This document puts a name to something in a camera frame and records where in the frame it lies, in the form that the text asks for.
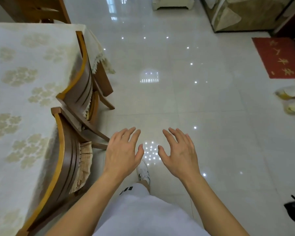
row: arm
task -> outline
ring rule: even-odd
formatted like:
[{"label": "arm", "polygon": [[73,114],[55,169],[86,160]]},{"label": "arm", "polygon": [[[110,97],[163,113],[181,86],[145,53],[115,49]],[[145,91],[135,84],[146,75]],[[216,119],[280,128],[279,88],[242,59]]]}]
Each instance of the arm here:
[{"label": "arm", "polygon": [[141,133],[137,130],[130,139],[135,129],[133,127],[114,133],[108,143],[102,176],[46,236],[91,236],[94,233],[98,220],[114,192],[124,178],[139,165],[144,154],[143,146],[140,144],[135,155],[135,146]]},{"label": "arm", "polygon": [[189,135],[178,128],[169,128],[169,131],[177,140],[163,130],[170,145],[170,156],[166,155],[162,146],[158,146],[158,154],[168,170],[185,186],[205,230],[211,236],[249,236],[200,174],[197,154]]}]

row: white tile floor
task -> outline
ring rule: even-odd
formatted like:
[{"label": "white tile floor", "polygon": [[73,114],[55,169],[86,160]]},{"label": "white tile floor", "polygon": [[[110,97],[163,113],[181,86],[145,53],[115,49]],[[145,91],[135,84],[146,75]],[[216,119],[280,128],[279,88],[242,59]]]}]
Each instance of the white tile floor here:
[{"label": "white tile floor", "polygon": [[[147,147],[151,194],[201,224],[183,185],[155,154],[158,144],[169,153],[162,129],[180,127],[196,145],[202,174],[252,236],[295,236],[283,207],[295,194],[295,116],[273,94],[295,80],[268,78],[251,40],[268,34],[214,34],[199,0],[191,11],[153,12],[151,0],[65,4],[72,23],[95,33],[116,70],[108,97],[116,109],[102,111],[100,130],[109,137],[125,127],[142,130],[138,145]],[[95,152],[91,181],[103,158]],[[116,194],[136,180],[133,172]]]}]

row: red doormat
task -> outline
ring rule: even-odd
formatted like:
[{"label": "red doormat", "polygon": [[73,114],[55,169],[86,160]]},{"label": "red doormat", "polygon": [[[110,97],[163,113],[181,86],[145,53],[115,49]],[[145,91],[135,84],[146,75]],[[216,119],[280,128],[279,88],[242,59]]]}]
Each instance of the red doormat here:
[{"label": "red doormat", "polygon": [[252,38],[270,79],[295,79],[295,40]]}]

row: dining table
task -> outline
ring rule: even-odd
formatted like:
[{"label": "dining table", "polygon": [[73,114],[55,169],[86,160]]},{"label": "dining table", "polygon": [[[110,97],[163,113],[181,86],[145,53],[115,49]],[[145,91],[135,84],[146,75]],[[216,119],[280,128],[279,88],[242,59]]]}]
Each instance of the dining table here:
[{"label": "dining table", "polygon": [[55,171],[59,138],[50,109],[61,106],[56,95],[77,72],[76,31],[83,33],[92,72],[100,65],[114,73],[85,25],[0,23],[0,236],[24,225]]}]

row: foot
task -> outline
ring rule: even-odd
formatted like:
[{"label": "foot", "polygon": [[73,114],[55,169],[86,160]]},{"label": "foot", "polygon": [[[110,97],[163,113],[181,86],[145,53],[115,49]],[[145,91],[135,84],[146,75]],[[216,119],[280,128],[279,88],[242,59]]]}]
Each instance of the foot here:
[{"label": "foot", "polygon": [[140,164],[137,167],[137,173],[139,175],[139,180],[146,180],[148,184],[150,184],[150,175],[147,171],[147,164],[142,159]]}]

